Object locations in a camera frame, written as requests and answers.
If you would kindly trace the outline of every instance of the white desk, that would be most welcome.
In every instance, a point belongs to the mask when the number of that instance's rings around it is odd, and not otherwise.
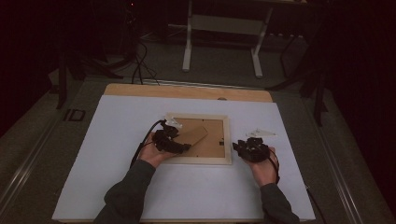
[[[201,91],[204,95],[212,91],[175,90]],[[279,187],[301,219],[315,218],[276,104],[114,95],[102,97],[52,218],[62,222],[93,220],[105,205],[107,190],[126,174],[149,127],[172,111],[228,115],[234,142],[246,139],[246,133],[256,128],[276,133],[277,137],[264,141],[277,148],[281,164]],[[162,164],[148,188],[141,221],[261,219],[259,189],[248,166],[233,152],[232,165]]]

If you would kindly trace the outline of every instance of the hand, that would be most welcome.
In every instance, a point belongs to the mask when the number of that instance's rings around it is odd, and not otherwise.
[[[273,147],[269,147],[271,150],[270,158],[276,164],[276,167],[279,167],[279,161],[275,155],[275,149]],[[256,180],[259,187],[276,183],[276,169],[273,164],[269,160],[261,161],[261,162],[251,162],[245,161],[250,166],[250,169],[253,173],[254,179]]]
[[[161,162],[175,156],[176,154],[165,151],[159,151],[152,142],[153,135],[154,133],[150,133],[148,135],[146,144],[143,146],[142,150],[140,151],[138,159],[142,161],[146,161],[155,168],[157,168],[161,164]]]

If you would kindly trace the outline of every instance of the black device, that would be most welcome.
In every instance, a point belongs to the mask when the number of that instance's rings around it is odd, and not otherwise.
[[[177,128],[166,125],[164,120],[161,122],[161,126],[163,126],[163,130],[157,130],[152,137],[152,141],[158,150],[181,154],[190,149],[190,144],[180,144],[173,141],[174,138],[178,137]]]
[[[161,124],[163,126],[163,130],[157,130],[152,137],[152,142],[146,143],[146,140],[149,137],[149,134],[151,131],[154,129],[155,126],[158,124]],[[189,150],[191,145],[189,144],[180,144],[177,142],[174,142],[173,139],[178,136],[178,129],[166,125],[166,119],[160,119],[157,122],[155,122],[151,128],[148,130],[148,133],[146,134],[145,138],[143,141],[139,144],[139,147],[137,148],[136,153],[134,154],[134,157],[132,158],[130,168],[134,165],[134,162],[137,159],[137,156],[140,153],[140,150],[146,145],[146,144],[155,144],[158,150],[160,151],[167,151],[175,154],[181,154],[186,150]]]
[[[278,162],[278,166],[276,166],[270,157],[270,153],[274,152],[263,143],[262,138],[250,137],[247,141],[238,140],[238,144],[233,143],[233,150],[237,151],[238,156],[246,161],[261,162],[268,160],[271,162],[276,170],[276,183],[279,182],[279,160],[276,158]]]

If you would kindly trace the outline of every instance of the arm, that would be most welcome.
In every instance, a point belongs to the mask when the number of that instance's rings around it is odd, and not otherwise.
[[[152,134],[126,176],[107,192],[106,205],[93,223],[139,223],[146,191],[156,168],[162,161],[174,156],[169,152],[158,151],[151,143],[151,137]]]
[[[300,219],[291,212],[291,206],[276,184],[267,184],[260,188],[264,223],[300,223]]]
[[[270,150],[272,151],[271,159],[279,166],[275,149],[270,147]],[[268,160],[246,161],[246,163],[260,187],[264,223],[300,223],[300,219],[292,213],[290,203],[276,184],[276,170],[273,164]]]

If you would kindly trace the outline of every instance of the wooden picture frame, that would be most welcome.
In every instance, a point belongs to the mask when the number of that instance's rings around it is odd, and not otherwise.
[[[167,113],[182,124],[178,134],[200,129],[207,135],[194,144],[188,151],[166,160],[176,164],[232,164],[230,123],[226,115]]]

